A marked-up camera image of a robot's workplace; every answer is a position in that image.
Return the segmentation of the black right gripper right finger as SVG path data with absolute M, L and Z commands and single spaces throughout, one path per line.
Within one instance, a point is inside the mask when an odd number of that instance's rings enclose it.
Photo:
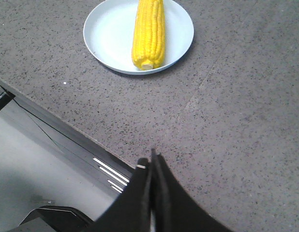
M 189 196 L 165 159 L 151 150 L 151 193 L 157 232 L 229 232 Z

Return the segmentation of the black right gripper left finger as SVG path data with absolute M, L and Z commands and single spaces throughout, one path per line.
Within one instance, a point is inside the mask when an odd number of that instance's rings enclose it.
M 140 158 L 123 193 L 86 231 L 149 232 L 150 186 L 150 163 L 147 158 Z

